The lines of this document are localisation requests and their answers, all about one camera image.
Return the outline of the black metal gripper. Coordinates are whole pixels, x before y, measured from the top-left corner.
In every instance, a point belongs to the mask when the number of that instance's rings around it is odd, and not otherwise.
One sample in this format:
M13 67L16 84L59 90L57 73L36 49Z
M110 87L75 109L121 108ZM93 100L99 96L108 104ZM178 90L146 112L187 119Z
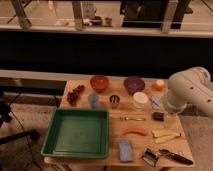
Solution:
M193 164L192 160L187 159L179 154L173 153L167 149L160 149L159 152L162 156L164 156L170 160L176 161L178 163L185 164L185 165ZM151 149L147 148L142 155L142 159L150 166L155 167L159 160L159 156L157 153L155 153Z

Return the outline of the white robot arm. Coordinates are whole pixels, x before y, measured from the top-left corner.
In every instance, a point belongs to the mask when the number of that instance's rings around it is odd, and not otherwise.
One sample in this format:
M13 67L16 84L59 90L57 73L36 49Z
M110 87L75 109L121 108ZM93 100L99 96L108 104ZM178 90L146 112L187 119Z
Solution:
M193 67L171 75L168 79L168 91L163 96L164 109L172 114L181 113L191 103L207 116L213 118L213 90L208 86L211 76L203 67ZM194 162L179 154L166 149L160 149L156 153L151 149L143 153L142 159L152 167L155 167L159 157L163 156L180 164L192 165Z

